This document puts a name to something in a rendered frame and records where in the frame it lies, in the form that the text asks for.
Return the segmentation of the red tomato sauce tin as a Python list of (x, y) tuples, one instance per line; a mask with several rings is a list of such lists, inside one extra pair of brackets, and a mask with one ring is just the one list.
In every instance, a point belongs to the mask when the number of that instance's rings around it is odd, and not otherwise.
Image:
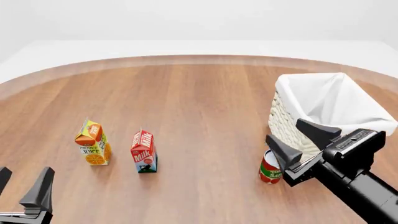
[(259, 178), (267, 184), (277, 184), (282, 178), (282, 171), (274, 153), (269, 149), (262, 157)]

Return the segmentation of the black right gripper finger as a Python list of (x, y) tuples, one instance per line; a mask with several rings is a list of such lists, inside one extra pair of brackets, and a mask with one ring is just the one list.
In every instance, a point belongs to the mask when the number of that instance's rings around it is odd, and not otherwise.
[(341, 135), (340, 128), (322, 126), (301, 118), (297, 120), (295, 126), (319, 149), (326, 148), (327, 145), (330, 145), (334, 139), (340, 137)]
[(289, 167), (298, 164), (302, 158), (301, 151), (286, 145), (273, 134), (268, 134), (266, 136), (266, 144), (274, 153), (282, 172), (289, 169)]

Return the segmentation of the orange juice carton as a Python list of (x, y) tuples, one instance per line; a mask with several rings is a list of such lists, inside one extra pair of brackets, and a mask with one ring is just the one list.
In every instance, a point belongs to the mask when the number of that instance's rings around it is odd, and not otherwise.
[(111, 146), (99, 123), (85, 119), (80, 131), (75, 136), (85, 161), (91, 166), (107, 166), (111, 158)]

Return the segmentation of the red milk carton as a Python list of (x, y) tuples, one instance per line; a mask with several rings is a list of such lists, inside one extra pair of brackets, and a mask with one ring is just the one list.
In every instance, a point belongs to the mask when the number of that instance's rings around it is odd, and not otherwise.
[(153, 134), (139, 130), (133, 136), (130, 152), (138, 173), (157, 172), (158, 156)]

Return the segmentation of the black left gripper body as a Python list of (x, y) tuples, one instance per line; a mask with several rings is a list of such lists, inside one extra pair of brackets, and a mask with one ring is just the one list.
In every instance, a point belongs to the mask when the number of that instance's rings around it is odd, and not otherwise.
[(25, 212), (0, 212), (0, 224), (50, 224), (53, 215), (46, 210), (25, 210)]

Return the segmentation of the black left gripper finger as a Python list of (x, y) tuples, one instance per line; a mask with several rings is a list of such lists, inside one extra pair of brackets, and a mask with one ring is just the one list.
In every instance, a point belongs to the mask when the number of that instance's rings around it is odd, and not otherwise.
[(10, 169), (8, 169), (7, 167), (0, 167), (0, 194), (9, 182), (11, 175), (12, 171)]
[(51, 167), (44, 167), (34, 185), (19, 201), (24, 207), (25, 214), (39, 214), (41, 211), (53, 212), (52, 185), (55, 171)]

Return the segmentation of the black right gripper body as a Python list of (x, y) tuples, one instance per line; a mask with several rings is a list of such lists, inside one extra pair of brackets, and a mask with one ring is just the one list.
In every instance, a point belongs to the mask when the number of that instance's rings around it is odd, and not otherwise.
[(335, 174), (341, 179), (353, 179), (360, 171), (371, 168), (375, 153), (385, 143), (386, 132), (357, 129), (334, 139), (316, 156), (286, 168), (284, 180), (293, 187), (318, 175)]

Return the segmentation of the woven basket with white liner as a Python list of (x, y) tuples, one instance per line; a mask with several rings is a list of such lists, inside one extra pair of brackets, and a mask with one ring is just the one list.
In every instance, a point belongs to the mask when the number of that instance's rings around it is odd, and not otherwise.
[(340, 128), (343, 135), (365, 128), (391, 136), (398, 128), (398, 121), (344, 73), (283, 74), (275, 83), (268, 126), (301, 151), (305, 162), (320, 149), (295, 127), (298, 119)]

